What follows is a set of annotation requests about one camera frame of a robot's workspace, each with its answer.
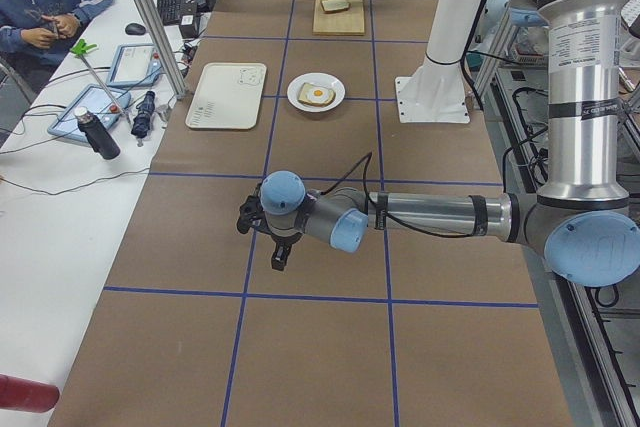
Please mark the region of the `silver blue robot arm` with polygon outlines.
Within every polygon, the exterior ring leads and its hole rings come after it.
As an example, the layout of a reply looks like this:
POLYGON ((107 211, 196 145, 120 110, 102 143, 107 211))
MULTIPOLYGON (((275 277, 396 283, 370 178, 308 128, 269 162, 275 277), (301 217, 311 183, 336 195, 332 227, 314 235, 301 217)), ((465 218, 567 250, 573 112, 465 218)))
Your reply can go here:
POLYGON ((257 188, 254 222, 275 242, 283 270, 303 235, 353 252, 368 228, 405 228, 440 238, 494 236, 531 248, 565 279, 618 283, 639 266, 639 230, 616 179, 621 11, 629 0, 511 0, 517 24, 549 28, 548 178, 533 194, 495 199, 307 189, 289 171, 257 188))

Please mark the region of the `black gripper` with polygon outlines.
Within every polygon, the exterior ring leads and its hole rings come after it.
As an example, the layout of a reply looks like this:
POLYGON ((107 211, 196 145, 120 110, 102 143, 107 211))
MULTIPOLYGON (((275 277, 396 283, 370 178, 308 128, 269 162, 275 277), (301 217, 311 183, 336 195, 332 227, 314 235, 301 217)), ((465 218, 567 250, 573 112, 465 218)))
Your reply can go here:
POLYGON ((260 221, 260 229, 262 233, 269 235, 276 244, 271 255, 271 268, 276 271, 284 271, 291 249, 302 238, 302 234, 295 229, 272 227, 266 219, 260 221))

